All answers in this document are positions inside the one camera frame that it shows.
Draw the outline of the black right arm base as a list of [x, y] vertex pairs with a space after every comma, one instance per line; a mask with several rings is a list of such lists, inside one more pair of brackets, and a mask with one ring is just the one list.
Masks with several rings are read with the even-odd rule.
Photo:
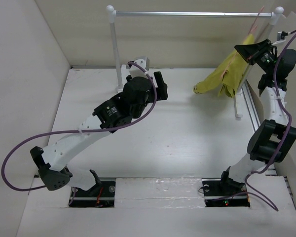
[[198, 192], [204, 197], [205, 207], [250, 207], [242, 188], [223, 188], [218, 179], [202, 179]]

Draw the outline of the yellow trousers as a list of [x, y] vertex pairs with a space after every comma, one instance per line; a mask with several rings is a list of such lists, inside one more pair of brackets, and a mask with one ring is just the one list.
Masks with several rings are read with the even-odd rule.
[[193, 87], [193, 92], [204, 94], [219, 87], [219, 96], [225, 94], [233, 98], [246, 66], [247, 63], [242, 56], [233, 50], [211, 74]]

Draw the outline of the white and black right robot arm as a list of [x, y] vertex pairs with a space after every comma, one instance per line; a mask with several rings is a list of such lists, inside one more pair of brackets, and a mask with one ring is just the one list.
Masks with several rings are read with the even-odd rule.
[[249, 140], [246, 155], [222, 173], [218, 188], [225, 195], [241, 192], [248, 175], [282, 162], [296, 140], [292, 116], [285, 108], [287, 77], [296, 65], [296, 50], [284, 48], [278, 54], [268, 39], [235, 49], [249, 65], [258, 64], [264, 71], [258, 83], [264, 121]]

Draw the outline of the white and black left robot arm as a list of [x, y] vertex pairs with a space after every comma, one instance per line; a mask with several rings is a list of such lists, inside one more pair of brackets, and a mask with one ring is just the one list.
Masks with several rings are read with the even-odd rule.
[[167, 100], [168, 86], [162, 73], [157, 71], [153, 75], [153, 79], [146, 72], [137, 77], [129, 75], [123, 91], [96, 107], [78, 130], [63, 131], [64, 136], [53, 145], [31, 149], [39, 176], [49, 191], [66, 185], [90, 196], [100, 191], [101, 181], [93, 169], [75, 171], [68, 164], [100, 139], [142, 121], [152, 111], [144, 111], [148, 104], [153, 109], [156, 102]]

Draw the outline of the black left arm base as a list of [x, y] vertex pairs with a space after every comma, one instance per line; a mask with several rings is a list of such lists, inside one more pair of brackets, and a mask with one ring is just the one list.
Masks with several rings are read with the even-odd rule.
[[102, 187], [95, 192], [89, 194], [87, 191], [77, 189], [71, 191], [69, 199], [69, 207], [72, 208], [111, 208], [114, 207], [115, 200], [115, 179], [102, 180]]

